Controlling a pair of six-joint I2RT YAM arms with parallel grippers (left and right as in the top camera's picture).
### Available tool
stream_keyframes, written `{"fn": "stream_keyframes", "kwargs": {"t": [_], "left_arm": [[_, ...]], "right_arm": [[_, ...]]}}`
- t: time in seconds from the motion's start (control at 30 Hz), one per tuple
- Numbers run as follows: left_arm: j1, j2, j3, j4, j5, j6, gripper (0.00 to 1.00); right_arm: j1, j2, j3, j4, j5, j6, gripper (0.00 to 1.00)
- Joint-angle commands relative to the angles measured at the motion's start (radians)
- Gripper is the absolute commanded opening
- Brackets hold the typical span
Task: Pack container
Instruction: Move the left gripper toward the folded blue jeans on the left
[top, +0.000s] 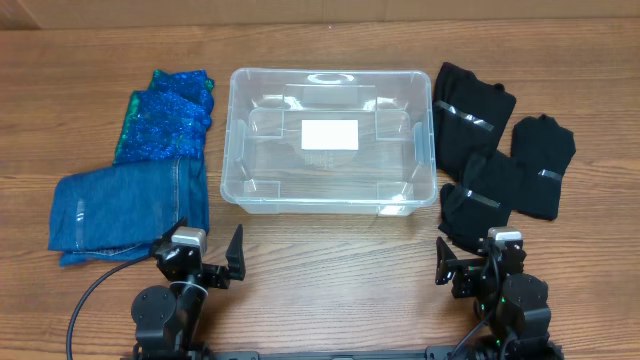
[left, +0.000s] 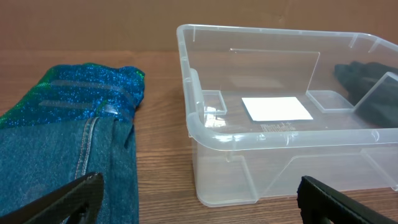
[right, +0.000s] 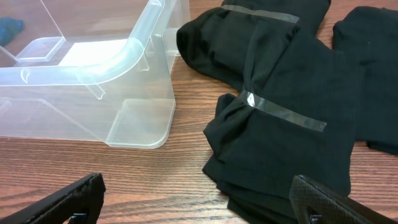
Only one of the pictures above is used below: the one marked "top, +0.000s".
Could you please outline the blue denim jeans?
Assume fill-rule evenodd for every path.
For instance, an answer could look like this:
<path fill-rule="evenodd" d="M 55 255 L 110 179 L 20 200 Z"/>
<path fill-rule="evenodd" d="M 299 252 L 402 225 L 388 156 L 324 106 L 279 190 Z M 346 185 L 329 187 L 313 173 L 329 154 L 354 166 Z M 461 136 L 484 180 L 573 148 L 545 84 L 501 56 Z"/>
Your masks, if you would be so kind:
<path fill-rule="evenodd" d="M 191 227 L 210 228 L 202 159 L 118 164 L 58 182 L 48 249 L 62 254 L 62 266 L 130 261 L 183 218 Z"/>

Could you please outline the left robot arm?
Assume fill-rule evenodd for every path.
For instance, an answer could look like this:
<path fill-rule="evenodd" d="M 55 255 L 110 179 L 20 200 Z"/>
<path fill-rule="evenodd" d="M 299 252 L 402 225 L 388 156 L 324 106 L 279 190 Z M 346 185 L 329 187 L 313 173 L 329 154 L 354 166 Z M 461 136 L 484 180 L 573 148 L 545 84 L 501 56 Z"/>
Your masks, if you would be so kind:
<path fill-rule="evenodd" d="M 227 289 L 245 278 L 243 227 L 227 248 L 225 265 L 206 264 L 206 232 L 184 219 L 154 241 L 150 256 L 169 281 L 142 290 L 131 306 L 136 324 L 135 359 L 211 359 L 209 346 L 195 340 L 204 303 L 211 289 Z"/>

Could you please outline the blue sequin fabric bundle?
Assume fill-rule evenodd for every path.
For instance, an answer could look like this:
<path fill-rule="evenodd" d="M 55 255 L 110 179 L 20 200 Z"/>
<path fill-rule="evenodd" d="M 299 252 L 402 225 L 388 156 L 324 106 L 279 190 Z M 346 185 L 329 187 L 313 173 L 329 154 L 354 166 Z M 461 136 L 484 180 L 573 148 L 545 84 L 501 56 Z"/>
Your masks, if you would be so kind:
<path fill-rule="evenodd" d="M 155 70 L 148 87 L 130 95 L 113 163 L 203 158 L 214 87 L 204 70 Z"/>

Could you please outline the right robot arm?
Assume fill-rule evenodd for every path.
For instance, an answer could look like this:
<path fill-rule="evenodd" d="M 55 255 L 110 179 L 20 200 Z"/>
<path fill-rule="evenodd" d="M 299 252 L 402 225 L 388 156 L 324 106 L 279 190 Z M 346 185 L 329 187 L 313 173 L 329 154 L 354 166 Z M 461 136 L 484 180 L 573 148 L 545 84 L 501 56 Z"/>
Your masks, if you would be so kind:
<path fill-rule="evenodd" d="M 517 235 L 482 242 L 480 258 L 459 259 L 436 240 L 435 283 L 452 284 L 456 299 L 472 298 L 479 323 L 453 347 L 430 347 L 428 359 L 562 360 L 550 340 L 546 282 L 524 272 L 526 252 Z"/>

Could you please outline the black garment front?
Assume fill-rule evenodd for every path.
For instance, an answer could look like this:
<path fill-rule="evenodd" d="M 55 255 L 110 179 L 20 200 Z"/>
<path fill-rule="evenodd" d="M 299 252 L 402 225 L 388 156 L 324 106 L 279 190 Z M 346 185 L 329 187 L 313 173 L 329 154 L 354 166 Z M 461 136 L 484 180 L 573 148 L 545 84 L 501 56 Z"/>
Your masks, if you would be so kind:
<path fill-rule="evenodd" d="M 458 183 L 441 189 L 439 229 L 455 246 L 481 254 L 489 229 L 508 223 L 522 179 L 515 161 L 499 151 L 471 154 Z"/>

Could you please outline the large black garment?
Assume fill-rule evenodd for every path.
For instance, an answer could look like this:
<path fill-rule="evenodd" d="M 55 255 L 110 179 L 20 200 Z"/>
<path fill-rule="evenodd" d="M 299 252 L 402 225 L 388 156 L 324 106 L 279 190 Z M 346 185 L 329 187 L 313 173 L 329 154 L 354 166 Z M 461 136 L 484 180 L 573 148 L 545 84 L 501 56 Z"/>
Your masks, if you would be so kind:
<path fill-rule="evenodd" d="M 456 180 L 471 155 L 494 153 L 515 105 L 503 84 L 482 82 L 469 70 L 443 63 L 433 92 L 437 167 Z"/>

